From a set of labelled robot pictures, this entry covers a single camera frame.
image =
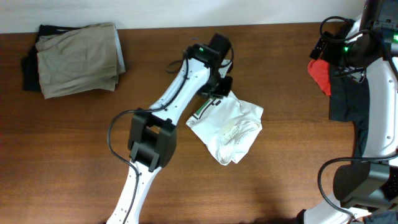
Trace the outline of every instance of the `red fabric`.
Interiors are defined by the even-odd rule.
[[[308,64],[308,72],[328,96],[331,95],[329,81],[329,63],[324,60],[311,60]]]

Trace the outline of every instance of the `brown table surface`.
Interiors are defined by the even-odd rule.
[[[250,223],[295,217],[315,206],[322,199],[318,169],[350,156],[354,139],[352,124],[328,120],[329,99],[307,73],[318,26],[120,30],[127,72],[115,92],[49,100],[21,90],[20,59],[35,34],[0,35],[0,223],[104,222],[128,170],[106,146],[109,122],[122,110],[150,106],[174,79],[165,73],[168,63],[215,32],[233,43],[233,91],[264,108],[263,130],[239,164],[222,166],[185,125],[204,103],[194,97],[178,124],[175,154],[149,190],[141,223]],[[114,148],[126,157],[129,120],[118,121],[113,132]],[[328,168],[327,193],[333,175]]]

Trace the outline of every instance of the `folded gray cloth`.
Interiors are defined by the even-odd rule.
[[[113,23],[40,37],[36,48],[46,99],[92,89],[114,91],[118,75],[126,71]]]

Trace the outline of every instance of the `white cloth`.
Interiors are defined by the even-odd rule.
[[[249,151],[262,130],[263,109],[238,100],[231,91],[222,100],[208,100],[187,125],[206,144],[221,164],[238,163]]]

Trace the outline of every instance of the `pile of clothing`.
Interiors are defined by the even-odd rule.
[[[43,26],[36,44],[21,61],[23,90],[44,98],[93,89],[114,91],[124,73],[118,32],[113,23],[83,28]]]

